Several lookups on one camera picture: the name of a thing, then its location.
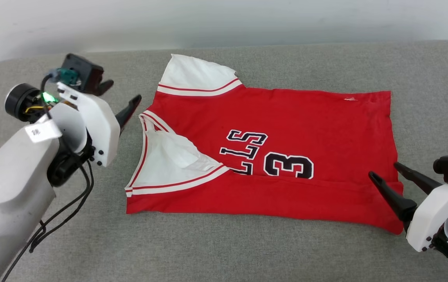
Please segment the white backdrop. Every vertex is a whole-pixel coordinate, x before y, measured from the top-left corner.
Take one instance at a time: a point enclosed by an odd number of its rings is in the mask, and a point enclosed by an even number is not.
[[[424,39],[448,39],[448,0],[0,0],[0,60]]]

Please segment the red jersey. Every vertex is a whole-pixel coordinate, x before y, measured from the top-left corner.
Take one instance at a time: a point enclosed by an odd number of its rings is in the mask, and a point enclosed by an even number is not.
[[[173,55],[141,114],[127,212],[263,214],[403,225],[368,178],[403,192],[390,92],[247,88],[235,71]]]

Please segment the gray table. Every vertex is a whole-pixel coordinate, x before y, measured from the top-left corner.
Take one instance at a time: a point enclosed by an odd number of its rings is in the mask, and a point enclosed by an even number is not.
[[[391,90],[399,160],[440,180],[433,161],[448,154],[448,41],[243,47],[86,54],[116,84],[113,111],[140,93],[151,104],[170,53],[229,66],[246,86],[335,92]],[[39,85],[62,55],[0,63],[0,146],[22,123],[4,112],[15,84]],[[350,223],[267,216],[125,215],[123,187],[140,157],[134,118],[110,168],[95,169],[95,191],[81,212],[25,255],[11,281],[448,281],[435,251],[417,253],[404,235]],[[405,196],[425,195],[404,181]],[[79,174],[56,189],[54,213],[83,189]]]

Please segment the red fabric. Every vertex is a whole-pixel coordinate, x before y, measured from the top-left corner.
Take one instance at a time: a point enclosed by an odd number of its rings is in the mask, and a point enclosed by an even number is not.
[[[389,91],[338,94],[243,85],[203,97],[158,91],[148,110],[229,168],[243,170],[241,162],[252,163],[253,175],[229,172],[184,191],[134,195],[128,198],[128,213],[263,214],[365,223],[395,234],[403,230],[367,176],[375,171],[403,192],[392,167],[397,152]],[[222,147],[246,151],[251,144],[226,139],[230,130],[263,132],[267,140],[253,160],[222,155]],[[308,157],[312,179],[296,178],[298,166],[292,172],[281,170],[279,176],[267,175],[264,158],[269,152]]]

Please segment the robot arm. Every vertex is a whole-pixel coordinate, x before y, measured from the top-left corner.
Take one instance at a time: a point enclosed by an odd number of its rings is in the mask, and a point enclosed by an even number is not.
[[[437,159],[433,166],[436,173],[444,175],[446,184],[400,163],[394,167],[428,195],[422,204],[417,206],[413,200],[397,194],[374,172],[369,173],[369,178],[403,221],[408,243],[418,252],[436,249],[448,258],[448,155]]]
[[[116,157],[122,128],[141,98],[115,116],[98,97],[113,84],[102,82],[102,72],[84,58],[67,55],[63,68],[52,75],[61,99],[51,99],[50,115],[40,107],[41,91],[28,84],[13,87],[7,96],[6,111],[31,125],[0,148],[0,278],[55,198],[53,187],[86,162],[108,166]],[[50,133],[61,137],[40,140],[52,128]]]

